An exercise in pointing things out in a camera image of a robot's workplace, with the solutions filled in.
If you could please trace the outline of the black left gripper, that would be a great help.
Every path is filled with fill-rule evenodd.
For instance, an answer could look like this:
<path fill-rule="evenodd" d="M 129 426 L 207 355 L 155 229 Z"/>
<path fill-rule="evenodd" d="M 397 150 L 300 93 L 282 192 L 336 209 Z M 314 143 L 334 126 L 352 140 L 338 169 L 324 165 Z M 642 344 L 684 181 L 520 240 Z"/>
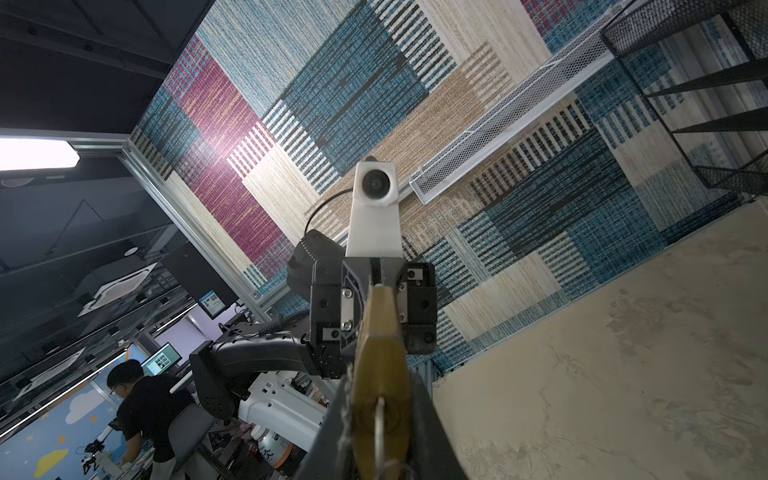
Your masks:
<path fill-rule="evenodd" d="M 337 379 L 352 362 L 372 287 L 394 289 L 406 352 L 427 355 L 437 342 L 434 266 L 404 258 L 319 259 L 310 286 L 308 350 L 323 378 Z"/>

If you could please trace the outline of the brass padlock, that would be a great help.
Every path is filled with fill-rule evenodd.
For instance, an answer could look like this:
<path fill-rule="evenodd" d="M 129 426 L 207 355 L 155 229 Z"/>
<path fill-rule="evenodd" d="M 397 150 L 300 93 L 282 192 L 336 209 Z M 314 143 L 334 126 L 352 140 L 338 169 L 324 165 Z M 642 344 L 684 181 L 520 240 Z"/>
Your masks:
<path fill-rule="evenodd" d="M 352 380 L 352 448 L 363 479 L 397 479 L 410 444 L 411 386 L 393 288 L 370 288 Z"/>

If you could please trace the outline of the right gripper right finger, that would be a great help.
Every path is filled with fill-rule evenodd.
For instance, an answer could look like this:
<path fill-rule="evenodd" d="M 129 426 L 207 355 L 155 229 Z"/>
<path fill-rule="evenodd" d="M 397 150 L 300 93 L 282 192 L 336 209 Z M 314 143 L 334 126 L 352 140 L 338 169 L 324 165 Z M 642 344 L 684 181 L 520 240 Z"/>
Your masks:
<path fill-rule="evenodd" d="M 410 371 L 409 378 L 411 440 L 407 464 L 415 479 L 467 480 L 421 376 Z"/>

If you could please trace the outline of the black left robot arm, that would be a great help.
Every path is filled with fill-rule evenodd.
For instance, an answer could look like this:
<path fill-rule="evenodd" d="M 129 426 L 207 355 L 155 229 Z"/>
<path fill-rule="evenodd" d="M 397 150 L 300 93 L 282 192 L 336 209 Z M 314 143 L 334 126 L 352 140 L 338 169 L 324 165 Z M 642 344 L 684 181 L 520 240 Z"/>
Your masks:
<path fill-rule="evenodd" d="M 393 286 L 407 353 L 434 352 L 437 276 L 430 262 L 348 260 L 344 248 L 311 230 L 287 265 L 289 288 L 309 308 L 256 332 L 228 334 L 190 355 L 202 407 L 221 419 L 253 425 L 256 440 L 278 435 L 310 451 L 326 411 L 290 391 L 284 372 L 338 379 L 352 363 L 364 320 L 365 279 Z"/>

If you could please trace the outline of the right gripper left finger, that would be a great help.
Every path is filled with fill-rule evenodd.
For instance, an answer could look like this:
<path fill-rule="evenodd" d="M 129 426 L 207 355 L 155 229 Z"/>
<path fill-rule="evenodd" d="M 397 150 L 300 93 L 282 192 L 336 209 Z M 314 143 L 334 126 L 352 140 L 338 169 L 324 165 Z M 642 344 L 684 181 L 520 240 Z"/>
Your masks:
<path fill-rule="evenodd" d="M 293 479 L 358 478 L 352 450 L 353 418 L 351 383 L 345 375 L 339 381 L 336 396 L 330 404 L 312 448 L 305 455 Z"/>

